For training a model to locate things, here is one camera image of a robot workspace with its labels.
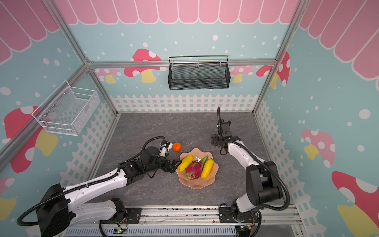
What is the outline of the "yellow mango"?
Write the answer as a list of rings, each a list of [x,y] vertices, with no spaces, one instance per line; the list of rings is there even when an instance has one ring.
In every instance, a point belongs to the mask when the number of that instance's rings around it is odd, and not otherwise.
[[[202,179],[206,179],[206,178],[209,177],[209,175],[210,175],[210,173],[212,171],[213,166],[214,166],[214,160],[213,159],[210,159],[207,162],[205,162],[205,164],[203,166],[202,173],[201,173],[201,178]]]
[[[178,171],[183,172],[193,162],[193,155],[188,155],[181,160],[181,164],[178,166]]]

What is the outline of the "small orange tangerine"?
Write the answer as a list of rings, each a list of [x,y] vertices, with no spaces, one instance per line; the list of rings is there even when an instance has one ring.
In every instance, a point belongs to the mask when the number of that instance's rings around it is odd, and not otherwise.
[[[172,145],[172,150],[174,152],[179,152],[181,150],[181,148],[182,148],[182,145],[178,142],[176,142]]]

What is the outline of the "pink dragon fruit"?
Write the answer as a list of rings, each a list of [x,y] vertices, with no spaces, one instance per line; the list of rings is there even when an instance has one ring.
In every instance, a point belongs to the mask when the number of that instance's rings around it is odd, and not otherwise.
[[[203,159],[199,160],[198,162],[191,163],[186,168],[185,176],[188,180],[195,180],[201,176],[203,166],[205,162],[207,162],[209,159],[209,156],[204,157]]]

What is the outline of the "pink scalloped fruit bowl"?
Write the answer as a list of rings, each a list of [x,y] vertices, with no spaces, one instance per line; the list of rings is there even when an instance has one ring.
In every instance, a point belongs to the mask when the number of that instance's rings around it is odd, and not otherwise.
[[[199,190],[215,182],[219,166],[210,152],[194,148],[189,153],[181,153],[180,160],[176,173],[181,184]]]

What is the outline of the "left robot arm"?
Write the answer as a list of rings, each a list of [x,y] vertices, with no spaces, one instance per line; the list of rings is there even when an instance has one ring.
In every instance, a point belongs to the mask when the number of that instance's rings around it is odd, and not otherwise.
[[[181,161],[168,160],[172,147],[164,136],[157,136],[145,142],[137,155],[117,164],[105,175],[73,186],[53,185],[39,203],[18,217],[16,223],[23,227],[39,226],[43,237],[54,237],[73,225],[90,221],[127,223],[130,215],[119,198],[97,203],[90,203],[90,200],[131,185],[159,169],[174,173]]]

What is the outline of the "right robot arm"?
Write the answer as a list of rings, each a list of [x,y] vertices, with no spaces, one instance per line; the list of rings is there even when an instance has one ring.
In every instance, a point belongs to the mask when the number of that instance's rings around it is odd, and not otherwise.
[[[231,155],[246,171],[246,193],[235,199],[231,207],[219,206],[221,223],[260,221],[263,209],[283,211],[290,205],[290,194],[279,177],[277,166],[265,161],[248,149],[238,136],[233,136],[230,121],[221,119],[221,108],[217,108],[217,133],[212,134],[211,143],[221,148],[221,155]]]

